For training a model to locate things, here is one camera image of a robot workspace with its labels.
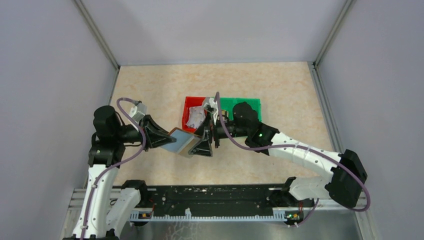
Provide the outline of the brown leather card holder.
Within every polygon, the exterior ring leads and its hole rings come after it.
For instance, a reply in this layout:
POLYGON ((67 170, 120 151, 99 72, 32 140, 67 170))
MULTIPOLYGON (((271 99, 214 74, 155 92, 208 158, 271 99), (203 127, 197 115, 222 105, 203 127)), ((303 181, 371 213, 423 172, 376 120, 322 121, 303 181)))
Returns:
POLYGON ((176 141, 161 146, 162 149, 178 154, 185 158, 192 158, 194 156, 190 152, 192 148, 201 140, 198 135, 178 127, 172 129, 168 135, 175 138, 176 141))

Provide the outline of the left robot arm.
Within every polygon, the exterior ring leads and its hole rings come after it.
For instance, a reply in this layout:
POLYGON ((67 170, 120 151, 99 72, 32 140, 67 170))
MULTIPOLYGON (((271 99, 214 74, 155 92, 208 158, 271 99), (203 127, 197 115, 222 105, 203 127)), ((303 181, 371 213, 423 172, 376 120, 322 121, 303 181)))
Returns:
POLYGON ((175 137, 158 126, 150 115, 138 123, 124 124, 110 105, 95 110, 91 148, 88 153, 88 181, 81 213, 68 237, 70 240, 118 240, 133 209, 149 203, 150 193, 143 180, 127 180, 120 196, 110 205, 113 183, 123 155, 131 144, 140 146, 137 154, 175 143, 175 137))

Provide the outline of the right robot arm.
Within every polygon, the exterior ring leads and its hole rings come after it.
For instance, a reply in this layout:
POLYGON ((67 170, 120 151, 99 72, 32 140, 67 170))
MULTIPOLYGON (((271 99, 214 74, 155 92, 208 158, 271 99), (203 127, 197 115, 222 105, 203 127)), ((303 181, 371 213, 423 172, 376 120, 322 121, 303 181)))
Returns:
POLYGON ((228 112, 213 98, 205 98, 198 106, 190 106, 183 114, 182 125, 202 138, 189 153, 210 157, 221 139, 244 137, 240 148, 267 156, 290 160, 315 172, 317 177, 292 177, 281 199, 295 206, 305 199, 331 199, 341 206, 364 212, 370 207, 370 193, 365 187, 368 174, 352 150, 343 153, 326 151, 287 136, 259 119, 258 112, 240 102, 228 112))

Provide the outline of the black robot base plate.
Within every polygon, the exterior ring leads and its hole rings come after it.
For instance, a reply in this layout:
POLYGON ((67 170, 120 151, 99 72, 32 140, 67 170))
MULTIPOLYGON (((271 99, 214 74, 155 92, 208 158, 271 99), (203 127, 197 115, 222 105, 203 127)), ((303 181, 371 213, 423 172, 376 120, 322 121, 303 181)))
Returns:
POLYGON ((315 201, 297 200, 286 183, 230 185, 156 185, 142 190, 130 219, 141 222, 195 217, 244 219, 271 217, 275 208, 300 210, 315 201))

